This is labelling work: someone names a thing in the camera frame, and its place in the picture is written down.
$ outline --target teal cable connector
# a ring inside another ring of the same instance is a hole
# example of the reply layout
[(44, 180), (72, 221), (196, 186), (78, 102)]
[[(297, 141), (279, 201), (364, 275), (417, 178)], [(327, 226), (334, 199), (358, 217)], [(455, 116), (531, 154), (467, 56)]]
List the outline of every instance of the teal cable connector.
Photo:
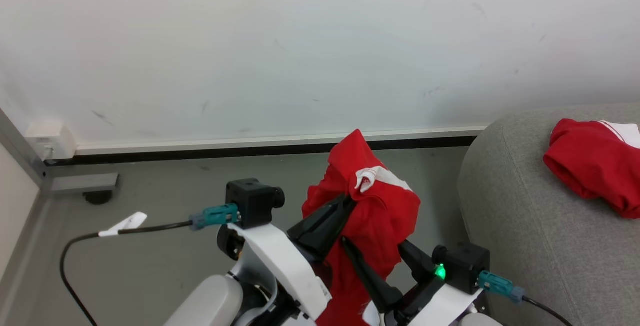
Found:
[(207, 226), (226, 225), (238, 222), (238, 206), (235, 203), (227, 203), (215, 207), (209, 207), (200, 213), (189, 216), (192, 221), (190, 229), (192, 231), (202, 230)]
[(515, 304), (521, 304), (525, 294), (524, 288), (514, 287), (510, 280), (487, 271), (480, 272), (478, 287), (486, 292), (504, 296)]

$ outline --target white wall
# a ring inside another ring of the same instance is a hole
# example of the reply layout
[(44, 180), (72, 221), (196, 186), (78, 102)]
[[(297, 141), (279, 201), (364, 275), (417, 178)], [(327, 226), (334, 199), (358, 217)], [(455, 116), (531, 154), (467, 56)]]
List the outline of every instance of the white wall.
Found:
[(83, 146), (640, 99), (640, 0), (0, 0), (0, 107)]
[(0, 144), (0, 279), (40, 189)]

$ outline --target black cable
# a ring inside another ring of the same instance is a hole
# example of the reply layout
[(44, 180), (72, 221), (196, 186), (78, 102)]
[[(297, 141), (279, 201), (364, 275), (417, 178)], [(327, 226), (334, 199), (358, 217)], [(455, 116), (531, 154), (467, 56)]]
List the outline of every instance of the black cable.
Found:
[(64, 250), (62, 251), (62, 256), (60, 257), (60, 276), (62, 277), (62, 283), (64, 283), (66, 290), (69, 291), (69, 294), (71, 294), (71, 297), (73, 297), (73, 299), (75, 300), (75, 303), (78, 304), (78, 306), (80, 307), (80, 310), (82, 310), (82, 312), (84, 313), (84, 316), (86, 316), (87, 319), (89, 319), (89, 322), (93, 326), (98, 326), (98, 324), (96, 323), (94, 318), (91, 317), (91, 314), (89, 313), (89, 311), (87, 311), (87, 308), (85, 307), (85, 305), (83, 305), (82, 301), (80, 301), (80, 298), (78, 297), (73, 287), (71, 287), (71, 285), (69, 284), (69, 281), (67, 280), (67, 275), (65, 274), (65, 258), (67, 257), (67, 253), (71, 245), (75, 244), (76, 242), (89, 240), (90, 238), (98, 238), (98, 237), (100, 236), (98, 236), (98, 233), (96, 232), (94, 234), (82, 235), (80, 237), (76, 237), (72, 239), (66, 244), (66, 246), (64, 246)]
[(526, 296), (522, 296), (522, 301), (524, 301), (525, 303), (530, 303), (533, 306), (540, 308), (542, 310), (545, 310), (546, 312), (548, 312), (551, 316), (555, 317), (556, 319), (560, 320), (563, 324), (565, 324), (566, 326), (573, 326), (573, 324), (571, 324), (569, 321), (567, 321), (566, 318), (560, 316), (560, 314), (558, 312), (555, 312), (554, 310), (551, 310), (551, 308), (543, 305), (542, 303), (539, 303), (537, 301), (534, 301), (533, 299), (530, 299), (529, 297)]
[[(173, 230), (173, 229), (179, 229), (179, 228), (186, 228), (187, 226), (191, 226), (193, 223), (194, 223), (193, 221), (185, 221), (185, 222), (178, 222), (178, 223), (170, 223), (168, 225), (161, 225), (161, 226), (132, 228), (130, 230), (119, 230), (118, 235), (154, 233), (156, 231), (166, 231), (166, 230)], [(89, 319), (89, 322), (92, 324), (92, 326), (98, 326), (98, 324), (96, 323), (96, 320), (94, 320), (94, 318), (91, 317), (91, 314), (89, 313), (85, 305), (82, 303), (82, 301), (80, 301), (80, 297), (78, 297), (78, 295), (74, 291), (74, 288), (71, 287), (69, 281), (67, 280), (67, 274), (65, 273), (65, 258), (67, 258), (67, 253), (69, 252), (71, 245), (75, 244), (76, 242), (85, 241), (92, 238), (99, 238), (99, 237), (100, 235), (97, 232), (93, 234), (86, 234), (80, 237), (76, 237), (71, 241), (67, 242), (66, 246), (64, 246), (64, 250), (62, 250), (62, 256), (60, 256), (60, 277), (62, 278), (62, 283), (64, 283), (66, 290), (69, 291), (69, 294), (71, 294), (71, 297), (73, 297), (73, 299), (75, 300), (75, 303), (78, 305), (78, 307), (80, 307), (80, 310), (82, 310), (82, 312), (84, 313), (84, 316), (86, 316), (87, 319)]]

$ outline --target black caster wheel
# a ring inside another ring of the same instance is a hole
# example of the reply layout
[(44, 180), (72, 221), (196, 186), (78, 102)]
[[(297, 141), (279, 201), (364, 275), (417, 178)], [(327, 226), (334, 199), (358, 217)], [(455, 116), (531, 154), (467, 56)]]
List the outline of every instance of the black caster wheel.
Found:
[(85, 192), (82, 196), (84, 196), (87, 203), (90, 203), (91, 205), (104, 205), (112, 199), (114, 192), (111, 190)]

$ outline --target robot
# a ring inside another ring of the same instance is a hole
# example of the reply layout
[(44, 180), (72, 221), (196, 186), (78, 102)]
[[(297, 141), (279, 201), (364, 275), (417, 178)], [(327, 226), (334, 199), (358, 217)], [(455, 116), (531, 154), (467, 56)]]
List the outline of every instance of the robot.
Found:
[(336, 242), (371, 296), (363, 315), (371, 325), (449, 326), (477, 312), (474, 301), (483, 291), (478, 278), (490, 268), (488, 250), (438, 246), (429, 256), (404, 241), (398, 250), (416, 285), (402, 294), (340, 236), (358, 207), (349, 196), (330, 201), (286, 232), (271, 224), (272, 210), (284, 201), (279, 187), (255, 178), (236, 180), (226, 186), (226, 205), (190, 217), (194, 231), (222, 223), (217, 246), (237, 263), (226, 275), (205, 279), (164, 326), (315, 325), (332, 299), (326, 258)]

